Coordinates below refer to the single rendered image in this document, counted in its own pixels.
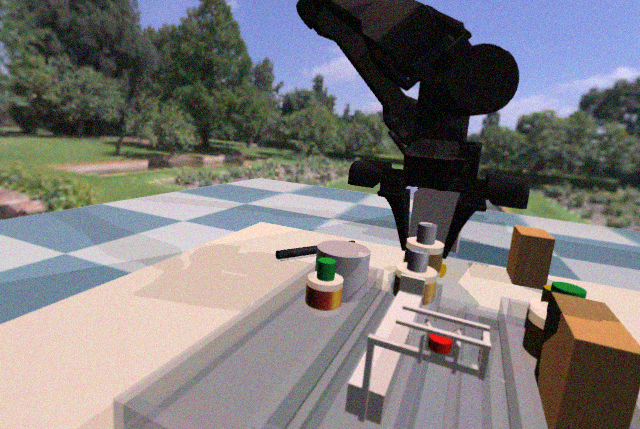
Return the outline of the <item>black flat bar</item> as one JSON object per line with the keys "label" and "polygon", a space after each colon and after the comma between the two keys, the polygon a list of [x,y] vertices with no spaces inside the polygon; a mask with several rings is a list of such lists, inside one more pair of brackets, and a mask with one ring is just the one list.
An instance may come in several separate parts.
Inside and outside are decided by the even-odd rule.
{"label": "black flat bar", "polygon": [[317,245],[276,251],[277,259],[317,254]]}

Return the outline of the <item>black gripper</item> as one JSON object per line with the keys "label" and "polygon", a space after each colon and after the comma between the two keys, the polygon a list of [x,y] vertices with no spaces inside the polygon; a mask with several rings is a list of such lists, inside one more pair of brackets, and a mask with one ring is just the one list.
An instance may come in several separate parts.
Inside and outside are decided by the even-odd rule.
{"label": "black gripper", "polygon": [[[449,138],[451,129],[462,130],[467,139],[469,120],[445,117],[418,116],[415,119],[413,141],[418,127],[429,127],[430,137]],[[392,162],[376,160],[355,161],[350,169],[348,184],[373,188],[380,183],[378,196],[388,201],[397,226],[402,251],[409,237],[410,193],[403,184],[403,169],[392,168]],[[453,190],[458,200],[450,223],[442,259],[446,259],[459,232],[474,212],[485,212],[486,200],[492,205],[527,209],[530,186],[520,177],[487,173],[486,179],[456,178]]]}

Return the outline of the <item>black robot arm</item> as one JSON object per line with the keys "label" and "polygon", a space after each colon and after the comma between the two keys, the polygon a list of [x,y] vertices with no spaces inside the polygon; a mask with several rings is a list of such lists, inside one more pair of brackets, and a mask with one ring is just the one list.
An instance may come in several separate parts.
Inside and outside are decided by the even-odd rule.
{"label": "black robot arm", "polygon": [[[413,141],[415,119],[469,120],[504,108],[519,84],[510,52],[472,45],[463,22],[415,0],[298,0],[296,9],[310,30],[339,46],[382,104],[404,154],[403,184],[450,191],[456,178],[477,179],[482,142],[464,141],[455,129],[448,139],[432,138],[429,127],[418,127]],[[418,99],[401,89],[419,81]]]}

